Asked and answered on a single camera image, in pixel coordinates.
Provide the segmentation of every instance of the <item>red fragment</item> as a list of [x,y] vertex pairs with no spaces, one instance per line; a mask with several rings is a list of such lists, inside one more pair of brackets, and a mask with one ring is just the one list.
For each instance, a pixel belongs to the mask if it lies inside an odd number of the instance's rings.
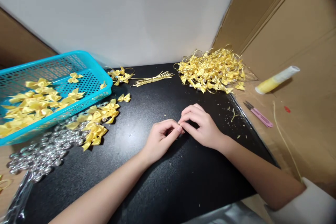
[[290,110],[288,107],[286,107],[286,106],[285,106],[285,110],[286,110],[288,113],[291,112],[291,110]]

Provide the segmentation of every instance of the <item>blue plastic basket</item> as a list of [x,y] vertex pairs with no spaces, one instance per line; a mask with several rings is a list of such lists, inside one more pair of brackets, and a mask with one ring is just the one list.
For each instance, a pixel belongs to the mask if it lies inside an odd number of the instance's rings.
[[[83,75],[77,83],[69,83],[69,74],[76,72]],[[62,98],[68,96],[72,90],[79,88],[79,92],[86,92],[84,97],[72,105],[59,110],[5,138],[0,139],[0,146],[25,142],[45,129],[54,126],[65,118],[96,103],[111,94],[112,79],[85,51],[72,51],[54,57],[41,59],[20,66],[0,71],[0,104],[10,105],[9,97],[17,93],[24,93],[31,89],[25,87],[25,81],[37,81],[45,78],[53,82],[52,87]],[[106,87],[100,89],[105,81]],[[11,119],[4,119],[7,110],[0,107],[0,124]]]

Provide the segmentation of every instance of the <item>forearm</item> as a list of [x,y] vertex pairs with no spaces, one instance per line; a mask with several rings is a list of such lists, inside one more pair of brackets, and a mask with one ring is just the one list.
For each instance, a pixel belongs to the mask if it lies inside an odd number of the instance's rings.
[[232,138],[224,136],[221,152],[250,182],[273,210],[279,210],[306,187],[293,177],[252,153]]
[[50,223],[107,223],[150,165],[142,153],[138,153],[82,195]]

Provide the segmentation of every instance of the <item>pink scissors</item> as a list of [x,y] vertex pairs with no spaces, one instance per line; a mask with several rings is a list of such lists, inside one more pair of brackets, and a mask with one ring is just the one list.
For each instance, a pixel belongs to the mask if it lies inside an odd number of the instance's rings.
[[245,106],[251,110],[251,112],[256,116],[258,117],[258,119],[266,125],[266,127],[268,128],[272,128],[273,127],[273,123],[271,123],[266,117],[264,117],[256,108],[254,108],[252,106],[251,103],[249,103],[248,101],[246,101],[246,103],[244,103]]

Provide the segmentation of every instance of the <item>black tabletop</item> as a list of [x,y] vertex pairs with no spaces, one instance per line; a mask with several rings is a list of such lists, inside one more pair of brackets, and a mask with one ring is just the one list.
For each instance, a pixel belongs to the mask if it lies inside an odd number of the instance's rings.
[[[130,93],[132,100],[119,103],[120,114],[113,124],[105,125],[108,132],[100,146],[85,152],[80,147],[72,148],[62,166],[34,184],[21,223],[51,221],[141,150],[154,123],[169,118],[178,121],[182,110],[194,103],[212,116],[224,134],[275,164],[243,115],[231,122],[232,109],[238,112],[239,108],[230,95],[203,94],[182,85],[173,64],[134,69],[136,78],[153,77],[160,71],[170,71],[175,76],[141,87],[131,87],[135,80],[113,86],[111,97],[105,100],[118,98],[122,93]],[[109,223],[182,223],[255,193],[223,155],[203,147],[186,133],[143,174]],[[90,211],[90,206],[83,211]]]

